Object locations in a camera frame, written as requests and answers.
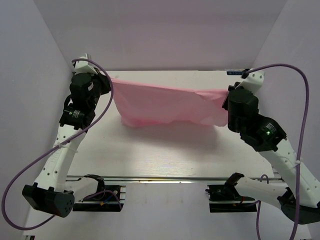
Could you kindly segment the pink t shirt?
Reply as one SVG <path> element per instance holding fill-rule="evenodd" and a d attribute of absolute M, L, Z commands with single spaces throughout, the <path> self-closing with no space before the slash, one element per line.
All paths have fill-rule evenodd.
<path fill-rule="evenodd" d="M 222 105 L 228 91 L 193 90 L 112 79 L 113 100 L 121 122 L 133 128 L 188 122 L 224 127 L 228 112 Z"/>

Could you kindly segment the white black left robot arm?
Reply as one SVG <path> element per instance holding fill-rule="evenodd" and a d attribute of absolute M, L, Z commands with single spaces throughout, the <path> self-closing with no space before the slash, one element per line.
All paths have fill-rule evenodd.
<path fill-rule="evenodd" d="M 22 190 L 23 197 L 34 210 L 65 218 L 85 193 L 96 200 L 105 196 L 106 187 L 95 175 L 86 175 L 75 185 L 68 185 L 66 179 L 78 147 L 92 127 L 100 97 L 112 92 L 111 83 L 111 78 L 97 69 L 72 76 L 54 150 L 34 183 L 25 185 Z"/>

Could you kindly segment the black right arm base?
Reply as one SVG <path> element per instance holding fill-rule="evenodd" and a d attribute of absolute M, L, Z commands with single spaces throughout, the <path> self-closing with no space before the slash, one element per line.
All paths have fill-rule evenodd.
<path fill-rule="evenodd" d="M 240 195 L 235 185 L 244 175 L 233 173 L 224 184 L 211 184 L 205 192 L 208 194 L 210 213 L 254 213 L 257 212 L 256 200 Z"/>

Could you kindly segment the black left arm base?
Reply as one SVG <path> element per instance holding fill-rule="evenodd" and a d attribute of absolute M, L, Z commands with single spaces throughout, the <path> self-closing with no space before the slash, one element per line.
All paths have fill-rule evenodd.
<path fill-rule="evenodd" d="M 108 184 L 99 175 L 87 174 L 70 183 L 74 191 L 74 212 L 121 212 L 126 198 L 126 186 Z"/>

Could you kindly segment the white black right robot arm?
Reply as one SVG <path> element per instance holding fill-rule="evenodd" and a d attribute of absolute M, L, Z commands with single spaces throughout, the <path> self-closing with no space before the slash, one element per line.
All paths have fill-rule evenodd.
<path fill-rule="evenodd" d="M 228 129 L 265 158 L 280 174 L 287 187 L 274 186 L 233 173 L 225 182 L 226 195 L 236 200 L 240 196 L 262 199 L 280 209 L 290 220 L 307 225 L 320 220 L 320 182 L 301 162 L 299 187 L 296 186 L 297 153 L 285 131 L 272 118 L 259 114 L 259 100 L 239 82 L 228 87 L 222 105 L 228 113 Z"/>

